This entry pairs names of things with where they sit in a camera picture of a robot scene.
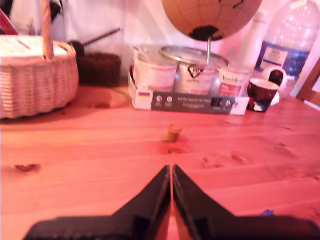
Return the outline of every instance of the can label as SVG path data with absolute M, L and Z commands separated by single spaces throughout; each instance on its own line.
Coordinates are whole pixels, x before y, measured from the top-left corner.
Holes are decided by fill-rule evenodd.
M 135 62 L 133 78 L 138 88 L 172 92 L 177 65 L 162 66 L 147 63 L 139 58 Z
M 254 70 L 262 73 L 270 66 L 282 67 L 289 79 L 298 80 L 310 51 L 302 51 L 277 44 L 262 42 L 260 55 Z
M 208 95 L 216 71 L 216 69 L 205 69 L 202 66 L 180 63 L 174 91 L 185 94 Z
M 248 79 L 248 74 L 235 73 L 220 69 L 220 87 L 219 96 L 239 96 L 244 83 Z

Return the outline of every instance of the globe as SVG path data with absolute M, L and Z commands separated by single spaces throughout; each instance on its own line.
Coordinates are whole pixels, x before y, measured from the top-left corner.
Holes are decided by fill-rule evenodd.
M 162 0 L 171 23 L 181 33 L 200 41 L 226 38 L 242 29 L 262 0 Z

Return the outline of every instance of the mug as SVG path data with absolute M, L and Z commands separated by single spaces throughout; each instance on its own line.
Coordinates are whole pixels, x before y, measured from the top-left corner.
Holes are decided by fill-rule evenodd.
M 280 101 L 279 92 L 286 88 L 287 84 L 287 73 L 280 66 L 267 67 L 261 73 L 261 78 L 267 81 L 273 82 L 279 86 L 278 92 L 275 94 L 270 106 L 276 105 Z
M 250 97 L 248 110 L 264 113 L 275 97 L 279 86 L 271 81 L 261 78 L 251 78 L 247 88 Z

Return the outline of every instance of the globe stand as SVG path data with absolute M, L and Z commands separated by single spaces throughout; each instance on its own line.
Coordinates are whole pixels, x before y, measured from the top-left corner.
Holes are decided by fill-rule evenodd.
M 208 44 L 206 47 L 206 64 L 209 64 L 211 54 L 211 36 L 208 38 Z

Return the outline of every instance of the bottle label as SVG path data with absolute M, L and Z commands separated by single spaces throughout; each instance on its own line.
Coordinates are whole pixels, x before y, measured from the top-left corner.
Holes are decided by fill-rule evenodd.
M 288 78 L 298 80 L 309 53 L 310 51 L 283 47 L 263 41 L 254 70 L 261 73 L 270 66 L 279 66 L 285 70 Z

